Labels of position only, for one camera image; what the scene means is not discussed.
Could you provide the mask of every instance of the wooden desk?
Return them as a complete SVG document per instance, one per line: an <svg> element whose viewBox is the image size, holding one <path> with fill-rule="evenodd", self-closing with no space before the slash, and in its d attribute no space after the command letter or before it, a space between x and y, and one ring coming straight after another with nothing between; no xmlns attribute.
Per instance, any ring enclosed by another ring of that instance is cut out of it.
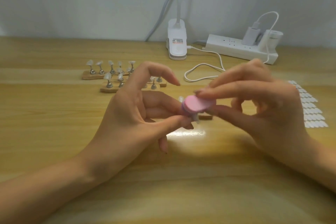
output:
<svg viewBox="0 0 336 224"><path fill-rule="evenodd" d="M319 100L329 128L309 133L336 147L336 51L279 48L270 66ZM188 50L168 58L165 43L0 38L0 180L59 162L93 137L111 94L100 80L82 81L89 59L151 60L170 66L182 86L162 91L178 98L208 83L183 81L215 55ZM223 57L225 68L244 60ZM216 74L199 68L191 78ZM253 113L251 103L244 104ZM46 223L336 223L336 196L256 150L249 137L215 118L169 136L169 154L150 146L115 178L61 208Z"/></svg>

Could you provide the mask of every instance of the forearm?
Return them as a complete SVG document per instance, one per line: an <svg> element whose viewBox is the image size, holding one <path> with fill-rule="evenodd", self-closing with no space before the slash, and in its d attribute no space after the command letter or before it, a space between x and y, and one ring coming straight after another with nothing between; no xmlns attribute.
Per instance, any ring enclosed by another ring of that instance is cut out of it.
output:
<svg viewBox="0 0 336 224"><path fill-rule="evenodd" d="M292 168L311 177L336 193L336 150L313 140L313 147Z"/></svg>
<svg viewBox="0 0 336 224"><path fill-rule="evenodd" d="M0 223L39 223L98 184L77 157L5 181L0 184Z"/></svg>

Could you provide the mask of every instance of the power outlet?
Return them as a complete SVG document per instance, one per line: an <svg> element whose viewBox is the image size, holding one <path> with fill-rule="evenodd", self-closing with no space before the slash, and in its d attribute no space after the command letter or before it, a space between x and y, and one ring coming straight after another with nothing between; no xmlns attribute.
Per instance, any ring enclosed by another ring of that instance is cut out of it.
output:
<svg viewBox="0 0 336 224"><path fill-rule="evenodd" d="M259 50L258 45L248 46L243 45L241 39L230 38L219 35L209 35L205 51L217 52L226 56L231 56L239 59L253 60L260 59L265 62L267 60L267 53ZM275 49L270 50L269 60L267 64L273 65L278 58Z"/></svg>

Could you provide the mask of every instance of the pink nail buffer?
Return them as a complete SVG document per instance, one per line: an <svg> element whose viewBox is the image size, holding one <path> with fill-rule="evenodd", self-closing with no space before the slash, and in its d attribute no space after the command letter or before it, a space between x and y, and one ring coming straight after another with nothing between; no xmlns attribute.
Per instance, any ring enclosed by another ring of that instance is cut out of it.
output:
<svg viewBox="0 0 336 224"><path fill-rule="evenodd" d="M198 98L195 95L187 96L182 103L182 108L188 113L204 112L209 107L216 104L216 100Z"/></svg>

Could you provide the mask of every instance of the white wall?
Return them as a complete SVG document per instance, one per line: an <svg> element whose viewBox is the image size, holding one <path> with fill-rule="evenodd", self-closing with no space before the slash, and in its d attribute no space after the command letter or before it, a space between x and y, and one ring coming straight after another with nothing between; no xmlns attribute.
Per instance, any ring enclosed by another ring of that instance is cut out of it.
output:
<svg viewBox="0 0 336 224"><path fill-rule="evenodd" d="M0 35L143 40L164 0L0 0ZM209 33L242 38L260 14L276 10L282 44L336 47L336 0L182 0L188 42ZM150 40L166 39L176 0ZM264 21L270 27L271 20Z"/></svg>

